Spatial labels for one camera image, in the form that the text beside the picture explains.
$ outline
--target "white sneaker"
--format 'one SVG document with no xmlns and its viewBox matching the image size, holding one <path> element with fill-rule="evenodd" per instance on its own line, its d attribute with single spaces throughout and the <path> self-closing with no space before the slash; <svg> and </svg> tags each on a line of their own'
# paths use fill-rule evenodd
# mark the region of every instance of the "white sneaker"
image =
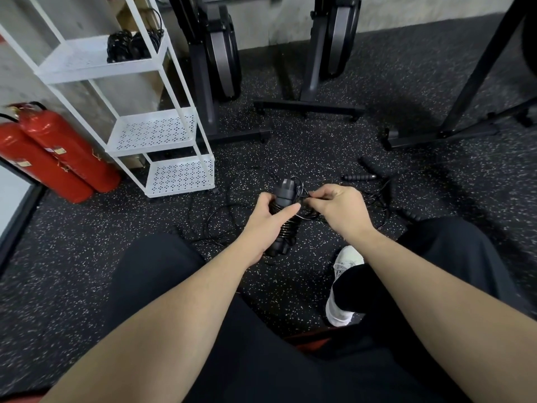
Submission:
<svg viewBox="0 0 537 403">
<path fill-rule="evenodd" d="M 364 257 L 352 246 L 345 246 L 339 252 L 336 262 L 334 263 L 336 280 L 343 274 L 344 271 L 360 264 L 364 264 Z M 335 327 L 344 327 L 351 322 L 353 314 L 354 313 L 352 311 L 343 311 L 336 305 L 336 301 L 334 300 L 334 292 L 332 289 L 330 289 L 330 297 L 326 302 L 326 318 L 328 319 L 328 322 Z"/>
</svg>

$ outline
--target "white plastic storage rack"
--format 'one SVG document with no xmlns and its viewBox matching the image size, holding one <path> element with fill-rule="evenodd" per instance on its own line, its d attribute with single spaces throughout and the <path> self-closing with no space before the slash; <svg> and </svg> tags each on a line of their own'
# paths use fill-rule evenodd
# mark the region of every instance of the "white plastic storage rack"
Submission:
<svg viewBox="0 0 537 403">
<path fill-rule="evenodd" d="M 164 35 L 161 46 L 156 51 L 134 0 L 125 1 L 131 10 L 138 30 L 141 32 L 145 45 L 149 49 L 151 54 L 151 58 L 149 59 L 107 63 L 107 35 L 66 40 L 37 0 L 30 0 L 30 2 L 60 42 L 41 64 L 35 63 L 1 24 L 0 35 L 4 37 L 10 46 L 32 68 L 34 73 L 49 87 L 51 92 L 56 95 L 127 175 L 138 184 L 145 195 L 154 198 L 156 196 L 212 189 L 215 186 L 213 152 L 211 151 L 203 126 L 199 120 L 198 112 L 192 101 L 192 96 L 179 67 L 177 56 L 173 51 L 168 31 L 163 24 L 162 29 L 164 30 Z M 152 8 L 158 11 L 155 0 L 149 0 L 149 3 Z M 170 81 L 166 76 L 163 62 L 167 51 L 169 51 L 179 74 L 190 107 L 180 107 L 179 101 L 173 93 Z M 120 116 L 93 80 L 107 76 L 138 74 L 148 71 L 158 71 L 175 109 Z M 55 84 L 78 80 L 88 80 L 98 96 L 116 117 L 116 123 L 108 142 L 101 139 L 65 96 L 54 86 Z M 197 127 L 201 131 L 208 154 L 202 155 L 196 144 Z M 151 161 L 147 155 L 147 153 L 154 151 L 184 147 L 193 147 L 196 155 L 155 162 Z M 149 162 L 149 175 L 145 186 L 119 159 L 121 156 L 134 154 L 143 154 Z"/>
</svg>

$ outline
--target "perforated shelf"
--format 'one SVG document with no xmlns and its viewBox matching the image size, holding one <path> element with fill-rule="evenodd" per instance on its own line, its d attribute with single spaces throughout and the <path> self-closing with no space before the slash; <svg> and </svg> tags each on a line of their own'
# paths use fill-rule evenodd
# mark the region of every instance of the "perforated shelf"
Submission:
<svg viewBox="0 0 537 403">
<path fill-rule="evenodd" d="M 52 51 L 39 65 L 36 75 L 48 85 L 156 71 L 162 62 L 169 45 L 168 33 L 164 34 L 157 56 L 142 60 L 108 63 L 106 47 L 108 35 L 92 36 L 66 40 Z"/>
<path fill-rule="evenodd" d="M 149 168 L 145 194 L 150 198 L 214 188 L 214 157 L 202 156 L 211 178 L 207 178 L 198 157 L 156 161 Z"/>
<path fill-rule="evenodd" d="M 190 107 L 183 108 L 183 112 L 188 122 L 187 128 L 192 130 L 194 112 Z M 120 157 L 191 147 L 192 144 L 193 140 L 177 111 L 171 109 L 120 117 L 112 129 L 106 152 Z"/>
</svg>

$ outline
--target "hand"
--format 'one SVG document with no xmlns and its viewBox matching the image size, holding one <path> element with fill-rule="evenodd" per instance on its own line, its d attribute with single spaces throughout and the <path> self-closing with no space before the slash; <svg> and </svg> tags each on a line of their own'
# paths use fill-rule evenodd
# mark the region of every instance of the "hand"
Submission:
<svg viewBox="0 0 537 403">
<path fill-rule="evenodd" d="M 362 194 L 352 186 L 326 184 L 309 194 L 312 198 L 306 198 L 305 204 L 323 214 L 347 242 L 353 235 L 376 231 Z"/>
<path fill-rule="evenodd" d="M 269 202 L 274 199 L 272 194 L 262 192 L 257 199 L 256 207 L 248 218 L 244 230 L 233 243 L 240 251 L 252 254 L 250 264 L 255 264 L 261 259 L 263 252 L 276 240 L 281 225 L 296 215 L 300 210 L 300 204 L 295 203 L 287 206 L 275 215 L 269 212 Z"/>
</svg>

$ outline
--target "dark pants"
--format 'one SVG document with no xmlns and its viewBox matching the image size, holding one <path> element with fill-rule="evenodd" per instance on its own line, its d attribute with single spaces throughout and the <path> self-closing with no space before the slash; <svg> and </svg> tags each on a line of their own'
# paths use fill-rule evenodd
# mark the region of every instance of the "dark pants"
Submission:
<svg viewBox="0 0 537 403">
<path fill-rule="evenodd" d="M 474 225 L 457 218 L 427 220 L 411 227 L 398 242 L 493 297 L 527 311 L 528 305 L 518 295 L 498 253 Z M 177 236 L 158 234 L 135 241 L 114 272 L 109 330 L 204 263 L 203 257 Z M 421 345 L 368 265 L 347 270 L 333 290 L 341 309 L 366 313 L 366 317 L 359 325 L 338 330 L 340 335 L 315 356 L 306 356 L 277 337 L 236 295 L 184 401 L 465 399 Z"/>
</svg>

